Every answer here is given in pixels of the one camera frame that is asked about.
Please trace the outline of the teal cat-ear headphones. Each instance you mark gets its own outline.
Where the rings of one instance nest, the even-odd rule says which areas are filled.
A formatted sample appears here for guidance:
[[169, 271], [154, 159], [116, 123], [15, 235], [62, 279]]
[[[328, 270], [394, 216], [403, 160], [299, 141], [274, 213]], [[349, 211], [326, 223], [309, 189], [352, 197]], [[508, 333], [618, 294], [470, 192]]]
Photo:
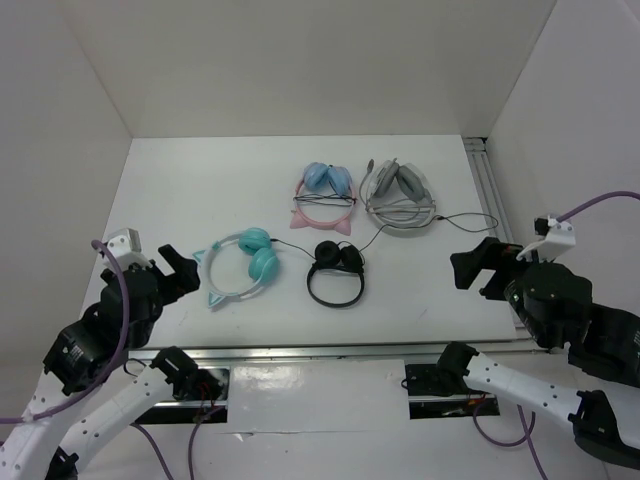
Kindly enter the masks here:
[[[251, 227], [216, 240], [206, 249], [198, 250], [192, 254], [200, 269], [199, 278], [201, 285], [207, 292], [206, 299], [209, 309], [213, 310], [225, 301], [236, 301], [253, 296], [266, 288], [277, 277], [280, 270], [280, 260], [272, 247], [272, 242], [273, 239], [266, 230]], [[232, 244], [251, 257], [247, 272], [252, 283], [243, 291], [226, 292], [215, 286], [211, 270], [217, 254]]]

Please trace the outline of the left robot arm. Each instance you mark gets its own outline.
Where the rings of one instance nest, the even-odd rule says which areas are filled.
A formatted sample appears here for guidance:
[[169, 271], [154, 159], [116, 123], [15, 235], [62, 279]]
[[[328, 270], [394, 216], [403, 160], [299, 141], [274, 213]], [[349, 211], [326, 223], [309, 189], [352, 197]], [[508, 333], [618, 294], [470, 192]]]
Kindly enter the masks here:
[[2, 419], [13, 428], [1, 445], [4, 479], [74, 479], [157, 402], [172, 397], [212, 405], [223, 390], [221, 380], [182, 349], [168, 347], [118, 395], [82, 415], [130, 350], [149, 341], [164, 307], [200, 287], [196, 261], [171, 245], [158, 250], [173, 269], [170, 275], [126, 241], [94, 240], [91, 246], [107, 261], [101, 275], [106, 285], [99, 301], [58, 334], [24, 413]]

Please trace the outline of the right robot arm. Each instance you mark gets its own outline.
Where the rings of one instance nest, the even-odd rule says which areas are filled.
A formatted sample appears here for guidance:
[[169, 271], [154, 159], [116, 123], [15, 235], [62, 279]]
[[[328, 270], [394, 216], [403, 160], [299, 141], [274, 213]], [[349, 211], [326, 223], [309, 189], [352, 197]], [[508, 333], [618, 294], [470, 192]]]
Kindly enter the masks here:
[[596, 390], [556, 386], [499, 364], [475, 348], [449, 343], [436, 379], [448, 392], [483, 390], [545, 415], [576, 445], [606, 463], [639, 467], [639, 318], [594, 302], [592, 283], [567, 267], [519, 259], [523, 247], [486, 237], [454, 253], [454, 284], [467, 290], [483, 270], [487, 300], [507, 302], [536, 345], [566, 349], [568, 363], [600, 380]]

